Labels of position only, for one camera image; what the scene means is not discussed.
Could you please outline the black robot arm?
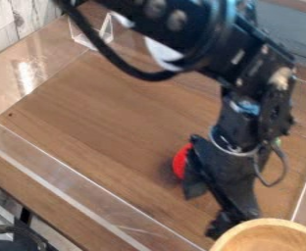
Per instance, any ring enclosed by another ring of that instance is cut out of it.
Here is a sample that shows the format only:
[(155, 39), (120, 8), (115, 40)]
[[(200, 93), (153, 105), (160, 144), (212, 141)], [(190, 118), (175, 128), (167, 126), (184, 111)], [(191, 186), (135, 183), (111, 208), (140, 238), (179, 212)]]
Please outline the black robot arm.
[(129, 65), (101, 40), (70, 0), (53, 0), (93, 47), (125, 74), (163, 81), (198, 72), (220, 84), (220, 112), (208, 135), (191, 135), (172, 160), (186, 198), (210, 193), (220, 210), (206, 235), (219, 238), (261, 216), (254, 184), (294, 124), (294, 58), (259, 28), (249, 0), (93, 0), (139, 33), (157, 72)]

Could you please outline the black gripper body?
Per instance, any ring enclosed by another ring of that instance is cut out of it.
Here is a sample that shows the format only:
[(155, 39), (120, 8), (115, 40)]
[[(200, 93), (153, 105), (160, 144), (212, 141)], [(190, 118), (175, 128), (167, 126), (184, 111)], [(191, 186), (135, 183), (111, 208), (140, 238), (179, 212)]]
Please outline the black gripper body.
[(186, 167), (202, 175), (220, 209), (245, 213), (247, 220), (259, 218), (250, 158), (227, 153), (196, 134), (190, 137), (190, 143)]

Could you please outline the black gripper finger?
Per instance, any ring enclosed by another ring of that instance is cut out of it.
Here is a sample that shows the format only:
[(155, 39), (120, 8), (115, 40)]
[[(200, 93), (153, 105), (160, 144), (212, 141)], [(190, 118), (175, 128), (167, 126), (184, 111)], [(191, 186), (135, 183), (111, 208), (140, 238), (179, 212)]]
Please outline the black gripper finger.
[(183, 194), (187, 200), (202, 196), (207, 190), (207, 183), (202, 175), (192, 170), (190, 167), (186, 167), (184, 170), (184, 179), (182, 181)]
[(215, 218), (210, 221), (204, 236), (212, 240), (218, 238), (238, 224), (247, 220), (247, 215), (238, 211), (219, 210)]

